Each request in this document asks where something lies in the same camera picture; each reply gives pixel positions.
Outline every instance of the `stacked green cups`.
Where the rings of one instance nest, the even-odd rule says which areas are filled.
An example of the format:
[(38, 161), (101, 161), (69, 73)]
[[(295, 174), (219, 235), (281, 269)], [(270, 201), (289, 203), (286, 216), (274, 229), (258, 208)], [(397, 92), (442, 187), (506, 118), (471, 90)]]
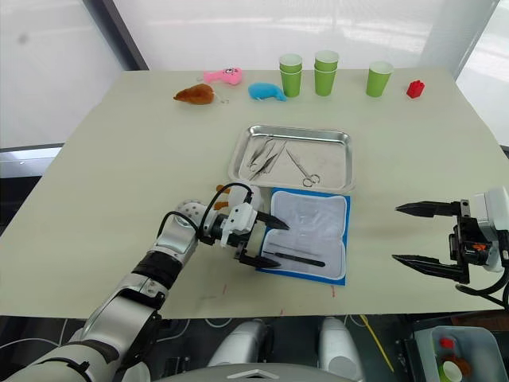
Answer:
[(332, 92), (340, 55), (332, 50), (321, 50), (315, 54), (315, 92), (328, 96)]
[(285, 96), (297, 97), (301, 92), (302, 57), (294, 53), (279, 57), (279, 70)]
[(371, 97), (380, 97), (393, 71), (394, 67), (386, 61), (372, 62), (367, 75), (366, 94)]

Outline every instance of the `red lego brick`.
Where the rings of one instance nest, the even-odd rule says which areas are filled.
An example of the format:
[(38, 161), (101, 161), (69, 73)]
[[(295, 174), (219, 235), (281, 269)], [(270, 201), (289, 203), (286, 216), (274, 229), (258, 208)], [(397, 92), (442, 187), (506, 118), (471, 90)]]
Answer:
[(424, 86), (425, 86), (424, 82), (421, 82), (419, 80), (411, 82), (410, 86), (408, 87), (408, 90), (406, 91), (406, 94), (410, 98), (417, 98), (422, 94)]
[(450, 338), (441, 338), (440, 346), (445, 349), (454, 349), (454, 341)]

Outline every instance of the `surgical scissors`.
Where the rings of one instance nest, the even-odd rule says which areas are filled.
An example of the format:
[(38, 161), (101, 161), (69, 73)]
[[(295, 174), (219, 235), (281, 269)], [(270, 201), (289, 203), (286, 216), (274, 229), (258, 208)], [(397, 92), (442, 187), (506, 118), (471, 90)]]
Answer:
[(292, 162), (297, 166), (297, 168), (304, 174), (304, 179), (302, 179), (302, 185), (304, 187), (311, 187), (316, 183), (320, 183), (320, 177), (312, 173), (311, 175), (308, 174), (308, 172), (302, 167), (301, 163), (295, 158), (295, 156), (286, 149), (286, 153), (288, 154), (289, 158), (292, 160)]

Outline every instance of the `paper cup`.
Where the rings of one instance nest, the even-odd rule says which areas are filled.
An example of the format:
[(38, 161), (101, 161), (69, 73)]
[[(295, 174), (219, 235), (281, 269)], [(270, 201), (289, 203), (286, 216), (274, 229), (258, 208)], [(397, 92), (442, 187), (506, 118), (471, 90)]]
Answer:
[(329, 96), (332, 92), (335, 77), (336, 70), (324, 72), (315, 67), (315, 92), (319, 96)]
[(315, 53), (315, 68), (323, 72), (331, 72), (337, 69), (340, 55), (333, 50), (321, 50)]
[(386, 61), (372, 62), (367, 75), (366, 94), (371, 97), (380, 97), (393, 71), (394, 67)]
[(279, 57), (279, 68), (286, 73), (298, 73), (302, 70), (302, 57), (295, 53)]
[(297, 97), (301, 92), (301, 74), (302, 70), (297, 73), (281, 72), (281, 81), (283, 83), (283, 92), (287, 97)]
[(440, 382), (461, 382), (463, 380), (460, 368), (451, 361), (444, 362), (438, 368), (438, 375), (440, 376)]

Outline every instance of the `metal tray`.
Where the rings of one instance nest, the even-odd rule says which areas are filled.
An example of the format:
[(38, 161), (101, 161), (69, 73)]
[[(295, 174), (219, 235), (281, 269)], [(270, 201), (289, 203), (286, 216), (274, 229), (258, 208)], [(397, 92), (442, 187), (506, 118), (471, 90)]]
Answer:
[[(250, 181), (253, 174), (249, 168), (251, 157), (268, 138), (272, 138), (277, 144), (280, 144), (278, 141), (286, 141), (285, 149), (269, 173), (261, 173)], [(320, 181), (305, 187), (302, 183), (304, 175), (286, 153), (286, 149), (297, 157), (307, 173), (317, 174)], [(355, 186), (352, 140), (341, 131), (255, 125), (240, 135), (228, 168), (228, 176), (234, 181), (262, 187), (346, 193)]]

